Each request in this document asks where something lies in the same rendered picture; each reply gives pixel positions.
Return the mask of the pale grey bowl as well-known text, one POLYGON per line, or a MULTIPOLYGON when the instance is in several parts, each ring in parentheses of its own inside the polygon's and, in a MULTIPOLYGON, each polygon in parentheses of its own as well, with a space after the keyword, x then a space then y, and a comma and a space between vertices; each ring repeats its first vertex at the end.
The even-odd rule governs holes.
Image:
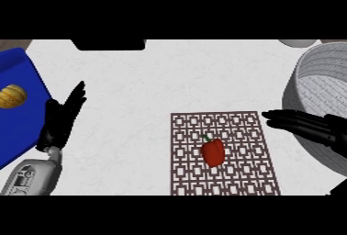
POLYGON ((281 39, 279 42, 293 48, 307 48, 315 43, 315 39, 281 39))

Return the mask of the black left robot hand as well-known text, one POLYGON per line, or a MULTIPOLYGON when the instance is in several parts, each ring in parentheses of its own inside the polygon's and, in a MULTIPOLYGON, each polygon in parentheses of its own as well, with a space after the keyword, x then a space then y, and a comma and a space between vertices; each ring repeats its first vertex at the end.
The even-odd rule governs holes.
POLYGON ((87 101, 86 83, 76 86, 64 104, 56 99, 49 99, 45 106, 45 124, 36 149, 46 152, 50 147, 62 149, 67 145, 74 121, 81 107, 87 101))

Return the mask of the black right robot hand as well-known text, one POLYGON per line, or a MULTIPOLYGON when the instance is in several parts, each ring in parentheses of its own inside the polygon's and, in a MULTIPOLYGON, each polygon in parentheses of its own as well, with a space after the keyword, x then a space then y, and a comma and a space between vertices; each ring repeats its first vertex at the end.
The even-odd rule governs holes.
POLYGON ((262 113, 267 126, 282 129, 325 147, 347 159, 347 118, 327 114, 324 117, 294 109, 262 113))

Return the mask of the black appliance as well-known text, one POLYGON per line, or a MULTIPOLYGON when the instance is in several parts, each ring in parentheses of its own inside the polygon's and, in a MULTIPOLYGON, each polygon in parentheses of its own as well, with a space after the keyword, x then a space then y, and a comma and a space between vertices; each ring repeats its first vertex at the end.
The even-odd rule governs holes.
POLYGON ((145 39, 74 39, 80 50, 143 50, 145 39))

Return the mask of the brown lattice placemat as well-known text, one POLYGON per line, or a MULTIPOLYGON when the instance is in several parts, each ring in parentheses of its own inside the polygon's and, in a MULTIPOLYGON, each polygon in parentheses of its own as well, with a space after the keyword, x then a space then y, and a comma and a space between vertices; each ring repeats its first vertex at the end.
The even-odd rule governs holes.
POLYGON ((259 113, 171 114, 171 194, 278 196, 281 194, 259 113), (223 164, 210 167, 201 147, 223 142, 223 164))

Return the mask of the blue cutting board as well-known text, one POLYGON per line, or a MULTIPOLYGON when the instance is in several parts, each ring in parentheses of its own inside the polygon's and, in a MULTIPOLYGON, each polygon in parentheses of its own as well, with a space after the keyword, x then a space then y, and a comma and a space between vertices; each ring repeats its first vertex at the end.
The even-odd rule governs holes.
POLYGON ((15 108, 0 108, 0 170, 37 145, 46 100, 52 98, 22 48, 0 51, 0 90, 9 84, 25 89, 27 100, 15 108))

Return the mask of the red bell pepper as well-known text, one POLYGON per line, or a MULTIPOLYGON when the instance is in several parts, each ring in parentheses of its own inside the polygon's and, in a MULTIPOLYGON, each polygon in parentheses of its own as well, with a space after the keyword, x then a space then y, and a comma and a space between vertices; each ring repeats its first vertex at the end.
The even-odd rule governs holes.
POLYGON ((204 140, 207 142, 201 147, 201 154, 208 167, 213 168, 225 162, 223 141, 220 139, 213 140, 207 135, 204 135, 204 140))

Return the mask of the grey wicker basket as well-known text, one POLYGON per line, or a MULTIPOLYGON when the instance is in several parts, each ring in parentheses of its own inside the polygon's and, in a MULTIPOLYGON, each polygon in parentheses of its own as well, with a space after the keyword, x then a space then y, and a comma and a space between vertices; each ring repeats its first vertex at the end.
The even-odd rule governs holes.
POLYGON ((282 108, 347 118, 347 42, 329 42, 303 54, 282 96, 282 108))

